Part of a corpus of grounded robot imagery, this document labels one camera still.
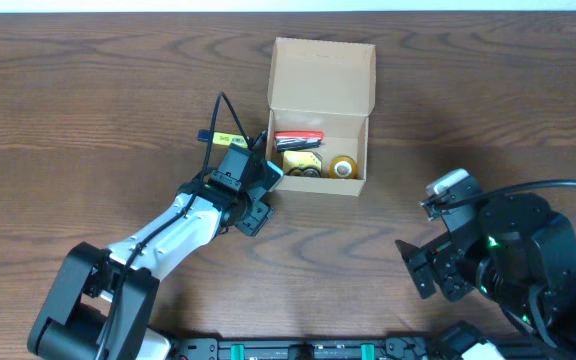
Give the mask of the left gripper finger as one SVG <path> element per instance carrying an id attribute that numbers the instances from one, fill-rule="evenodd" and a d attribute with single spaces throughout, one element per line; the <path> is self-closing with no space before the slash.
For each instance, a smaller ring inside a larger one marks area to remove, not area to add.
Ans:
<path id="1" fill-rule="evenodd" d="M 244 235 L 255 237 L 273 213 L 274 208 L 272 206 L 264 202 L 257 202 L 235 222 L 235 227 Z"/>
<path id="2" fill-rule="evenodd" d="M 272 161 L 261 160 L 257 187 L 264 193 L 272 192 L 284 176 L 284 172 Z"/>

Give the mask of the cream sticky note pad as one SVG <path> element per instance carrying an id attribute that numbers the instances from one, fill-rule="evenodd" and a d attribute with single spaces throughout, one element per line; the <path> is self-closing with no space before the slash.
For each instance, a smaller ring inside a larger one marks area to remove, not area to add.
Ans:
<path id="1" fill-rule="evenodd" d="M 322 159 L 312 151 L 285 151 L 282 164 L 284 173 L 288 175 L 288 171 L 295 167 L 316 167 L 322 172 Z"/>

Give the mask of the red black stapler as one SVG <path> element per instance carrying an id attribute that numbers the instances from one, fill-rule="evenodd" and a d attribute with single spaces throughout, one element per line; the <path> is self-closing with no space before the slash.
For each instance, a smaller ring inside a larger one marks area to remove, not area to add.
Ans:
<path id="1" fill-rule="evenodd" d="M 317 148 L 321 145 L 323 138 L 324 133 L 317 131 L 285 131 L 274 134 L 278 152 Z"/>

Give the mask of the correction tape dispenser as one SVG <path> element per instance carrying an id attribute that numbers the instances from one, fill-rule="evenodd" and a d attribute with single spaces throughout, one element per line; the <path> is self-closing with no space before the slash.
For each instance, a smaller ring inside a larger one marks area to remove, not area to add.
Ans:
<path id="1" fill-rule="evenodd" d="M 316 167 L 295 167 L 288 171 L 289 176 L 319 178 L 321 171 Z"/>

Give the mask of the yellow adhesive tape roll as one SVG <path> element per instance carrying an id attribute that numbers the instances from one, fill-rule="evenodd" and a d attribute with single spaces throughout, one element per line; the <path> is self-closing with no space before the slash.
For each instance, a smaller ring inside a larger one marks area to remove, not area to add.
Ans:
<path id="1" fill-rule="evenodd" d="M 357 172 L 355 160 L 345 155 L 334 158 L 329 167 L 329 177 L 333 179 L 355 179 Z"/>

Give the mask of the cardboard box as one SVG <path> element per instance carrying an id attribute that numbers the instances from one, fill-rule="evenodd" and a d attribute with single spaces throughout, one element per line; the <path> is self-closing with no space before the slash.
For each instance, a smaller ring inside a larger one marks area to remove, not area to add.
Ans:
<path id="1" fill-rule="evenodd" d="M 274 134 L 323 132 L 313 152 L 322 159 L 319 178 L 285 174 L 277 189 L 357 196 L 367 176 L 369 116 L 375 106 L 376 46 L 296 38 L 275 39 L 268 85 L 268 145 L 265 156 L 278 166 Z M 338 156 L 355 160 L 355 179 L 329 177 Z"/>

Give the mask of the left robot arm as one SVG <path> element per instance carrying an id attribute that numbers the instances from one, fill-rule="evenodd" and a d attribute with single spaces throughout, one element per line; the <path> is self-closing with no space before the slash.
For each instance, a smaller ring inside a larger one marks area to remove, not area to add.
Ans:
<path id="1" fill-rule="evenodd" d="M 283 172 L 270 161 L 224 160 L 177 191 L 172 205 L 103 249 L 75 246 L 33 324 L 42 359 L 179 359 L 177 340 L 150 328 L 160 283 L 196 249 L 236 227 L 254 237 L 272 216 L 264 200 Z"/>

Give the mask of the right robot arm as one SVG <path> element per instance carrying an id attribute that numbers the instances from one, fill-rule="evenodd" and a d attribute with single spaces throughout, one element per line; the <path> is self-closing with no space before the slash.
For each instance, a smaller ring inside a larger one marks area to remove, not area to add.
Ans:
<path id="1" fill-rule="evenodd" d="M 420 297 L 456 302 L 476 290 L 549 356 L 576 359 L 576 234 L 537 193 L 555 187 L 576 180 L 485 192 L 457 169 L 430 183 L 420 205 L 445 233 L 423 246 L 396 243 Z"/>

